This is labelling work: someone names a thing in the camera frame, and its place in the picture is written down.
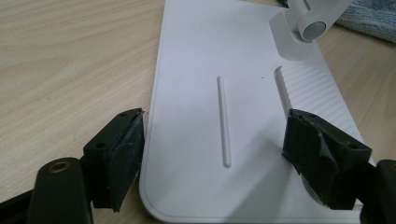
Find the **table surface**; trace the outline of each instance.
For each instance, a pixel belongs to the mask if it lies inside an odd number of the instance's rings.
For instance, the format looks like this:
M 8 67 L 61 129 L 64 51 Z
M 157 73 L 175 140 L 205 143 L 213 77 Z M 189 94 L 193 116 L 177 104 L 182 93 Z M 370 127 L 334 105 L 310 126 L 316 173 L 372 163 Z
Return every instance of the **table surface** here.
M 80 158 L 121 111 L 149 113 L 163 6 L 0 1 L 0 202 L 32 189 L 45 163 Z M 396 45 L 337 25 L 318 43 L 374 160 L 396 160 Z M 137 183 L 119 214 L 93 209 L 93 218 L 157 223 Z

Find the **white plastic tray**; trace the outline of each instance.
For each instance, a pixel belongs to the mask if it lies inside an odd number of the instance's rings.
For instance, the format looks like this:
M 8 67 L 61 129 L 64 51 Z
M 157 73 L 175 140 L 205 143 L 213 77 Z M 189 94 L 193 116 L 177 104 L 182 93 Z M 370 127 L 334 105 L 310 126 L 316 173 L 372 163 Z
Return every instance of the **white plastic tray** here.
M 159 220 L 359 223 L 360 211 L 316 203 L 281 156 L 280 66 L 319 69 L 340 105 L 335 119 L 361 138 L 317 44 L 297 65 L 278 55 L 268 22 L 280 10 L 232 0 L 166 1 L 140 177 L 142 201 Z M 332 115 L 325 112 L 318 114 Z

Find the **wooden table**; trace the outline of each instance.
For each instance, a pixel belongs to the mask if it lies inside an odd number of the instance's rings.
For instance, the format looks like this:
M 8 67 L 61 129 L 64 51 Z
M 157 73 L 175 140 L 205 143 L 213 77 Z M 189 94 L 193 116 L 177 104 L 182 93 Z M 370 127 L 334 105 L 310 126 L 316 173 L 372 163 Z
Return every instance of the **wooden table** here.
M 0 1 L 0 202 L 31 189 L 45 163 L 80 158 L 121 111 L 149 113 L 163 5 Z M 396 45 L 340 26 L 318 42 L 373 158 L 396 160 Z M 93 216 L 95 223 L 157 222 L 136 183 L 119 214 L 95 209 Z

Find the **ribbed surface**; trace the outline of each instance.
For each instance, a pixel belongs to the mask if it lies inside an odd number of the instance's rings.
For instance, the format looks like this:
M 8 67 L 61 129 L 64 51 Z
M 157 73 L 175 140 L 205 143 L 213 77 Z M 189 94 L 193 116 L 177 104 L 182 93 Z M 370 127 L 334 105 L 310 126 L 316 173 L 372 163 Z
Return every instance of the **ribbed surface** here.
M 321 70 L 299 64 L 284 65 L 281 75 L 290 98 L 291 107 L 316 114 L 334 126 L 358 137 L 354 121 L 332 77 Z

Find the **white device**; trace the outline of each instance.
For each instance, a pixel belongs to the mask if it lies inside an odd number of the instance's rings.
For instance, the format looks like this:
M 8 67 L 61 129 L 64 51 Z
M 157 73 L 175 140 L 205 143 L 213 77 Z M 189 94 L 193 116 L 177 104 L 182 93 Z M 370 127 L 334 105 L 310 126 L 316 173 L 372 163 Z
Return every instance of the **white device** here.
M 278 37 L 294 17 L 286 12 L 232 0 L 166 1 L 139 186 L 155 218 L 359 223 L 359 209 L 333 211 L 315 202 L 281 155 L 285 106 L 361 140 L 318 44 L 292 32 L 293 43 Z M 311 18 L 309 11 L 301 15 Z M 309 22 L 294 26 L 305 39 Z M 298 60 L 296 43 L 307 46 Z M 283 45 L 294 52 L 282 52 Z

